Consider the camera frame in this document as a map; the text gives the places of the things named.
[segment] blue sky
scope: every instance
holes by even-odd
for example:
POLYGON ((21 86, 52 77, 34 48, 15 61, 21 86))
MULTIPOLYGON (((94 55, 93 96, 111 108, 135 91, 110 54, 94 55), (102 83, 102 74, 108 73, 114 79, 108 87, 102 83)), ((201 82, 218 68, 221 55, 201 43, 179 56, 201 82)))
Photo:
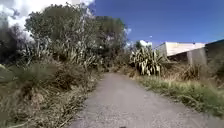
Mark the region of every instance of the blue sky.
POLYGON ((96 0, 96 15, 121 18, 131 41, 212 42, 224 39, 224 0, 96 0))

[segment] wall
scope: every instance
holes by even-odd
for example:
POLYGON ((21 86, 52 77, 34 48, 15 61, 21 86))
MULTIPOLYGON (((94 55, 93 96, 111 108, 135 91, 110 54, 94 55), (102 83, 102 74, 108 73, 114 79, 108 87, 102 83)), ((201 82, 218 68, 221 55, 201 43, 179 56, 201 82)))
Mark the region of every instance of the wall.
POLYGON ((205 45, 202 43, 178 43, 178 42, 166 42, 167 56, 172 56, 178 53, 190 51, 193 49, 202 48, 205 45))
POLYGON ((165 43, 159 45, 155 49, 158 50, 161 55, 167 56, 166 44, 165 43))
POLYGON ((204 70, 224 79, 224 40, 206 44, 199 48, 168 57, 170 60, 206 66, 204 70))
POLYGON ((212 72, 217 72, 224 66, 224 40, 205 45, 207 62, 212 72))
POLYGON ((202 43, 165 42, 155 49, 165 56, 173 56, 193 49, 202 48, 204 46, 205 45, 202 43))

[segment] native plant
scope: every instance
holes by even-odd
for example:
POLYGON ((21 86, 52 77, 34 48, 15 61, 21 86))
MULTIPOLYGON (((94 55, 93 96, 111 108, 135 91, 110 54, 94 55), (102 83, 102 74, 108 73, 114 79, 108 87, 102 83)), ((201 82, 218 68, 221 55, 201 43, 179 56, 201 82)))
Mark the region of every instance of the native plant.
POLYGON ((130 55, 130 64, 134 65, 141 75, 160 75, 162 63, 167 59, 151 47, 141 47, 130 55))

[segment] grass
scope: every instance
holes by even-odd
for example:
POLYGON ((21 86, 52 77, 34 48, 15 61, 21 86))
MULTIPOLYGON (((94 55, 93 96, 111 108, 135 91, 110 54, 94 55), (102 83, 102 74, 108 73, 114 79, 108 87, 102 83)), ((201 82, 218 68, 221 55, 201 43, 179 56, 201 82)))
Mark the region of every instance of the grass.
POLYGON ((0 69, 0 127, 66 127, 98 78, 57 62, 0 69))
POLYGON ((154 92, 171 97, 199 112, 224 117, 224 91, 199 82, 176 82, 157 77, 143 77, 140 82, 154 92))

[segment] path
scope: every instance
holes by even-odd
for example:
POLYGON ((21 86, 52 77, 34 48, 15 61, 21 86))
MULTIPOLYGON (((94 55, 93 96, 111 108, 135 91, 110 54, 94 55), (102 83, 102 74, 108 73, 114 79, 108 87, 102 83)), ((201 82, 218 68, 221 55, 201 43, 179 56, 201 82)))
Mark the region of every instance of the path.
POLYGON ((173 103, 118 74, 106 74, 70 128, 224 128, 224 122, 173 103))

